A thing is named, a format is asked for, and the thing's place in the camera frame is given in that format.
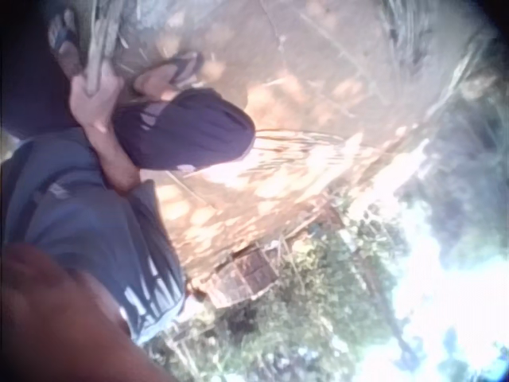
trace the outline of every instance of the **flip-flop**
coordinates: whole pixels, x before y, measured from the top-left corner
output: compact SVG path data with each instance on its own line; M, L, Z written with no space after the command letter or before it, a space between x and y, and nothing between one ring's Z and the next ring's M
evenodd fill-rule
M78 49L80 46L80 42L78 41L78 35L77 33L70 29L67 24L65 23L64 19L64 13L70 10L69 8L64 8L58 14L52 19L59 18L60 22L62 24L62 27L59 29L59 31L56 34L55 41L53 42L53 45L50 45L51 50L55 54L59 54L60 49L62 48L62 45L69 41L71 44L74 44L74 46Z
M196 55L194 57L185 57L190 53L195 53ZM188 67L190 65L190 61L194 61L194 65L191 68ZM154 70L155 68L159 68L168 64L172 64L177 67L177 70L173 74L172 78L168 81L168 84L174 87L176 90L181 91L185 90L190 85L189 80L191 80L203 68L204 57L199 52L180 52L172 58L147 69L140 76L143 76L150 70Z

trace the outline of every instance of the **gray shirt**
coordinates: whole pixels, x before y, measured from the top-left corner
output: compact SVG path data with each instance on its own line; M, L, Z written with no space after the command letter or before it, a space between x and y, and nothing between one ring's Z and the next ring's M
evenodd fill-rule
M137 343L183 306L184 277L153 182L118 195L80 128L25 142L2 165L2 245L15 242L95 276L125 310Z

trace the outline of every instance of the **forearm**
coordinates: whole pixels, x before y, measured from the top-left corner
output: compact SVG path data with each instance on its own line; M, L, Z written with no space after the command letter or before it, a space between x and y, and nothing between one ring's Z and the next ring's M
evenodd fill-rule
M106 179L115 191L125 194L138 186L140 170L120 145L113 128L103 129L104 132L96 127L84 127L84 130L99 157Z

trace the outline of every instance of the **shirt sleeve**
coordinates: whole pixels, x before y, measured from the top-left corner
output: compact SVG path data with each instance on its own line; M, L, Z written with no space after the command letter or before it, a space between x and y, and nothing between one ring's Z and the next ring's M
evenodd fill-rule
M143 343L159 331L167 329L169 323L181 312L185 300L185 277L163 226L153 181L141 183L129 193L127 200L150 254L148 269L143 272L144 279L148 280L148 289L154 291L150 293L151 301L147 302L153 313L150 320L136 330L136 341Z

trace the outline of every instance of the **bundle of sticks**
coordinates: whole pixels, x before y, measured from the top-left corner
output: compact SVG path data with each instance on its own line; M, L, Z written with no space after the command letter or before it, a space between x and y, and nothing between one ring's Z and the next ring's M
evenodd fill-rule
M99 90L103 60L111 59L119 35L120 15L125 0L108 0L107 12L99 15L98 0L92 4L91 39L88 47L87 93L93 96Z

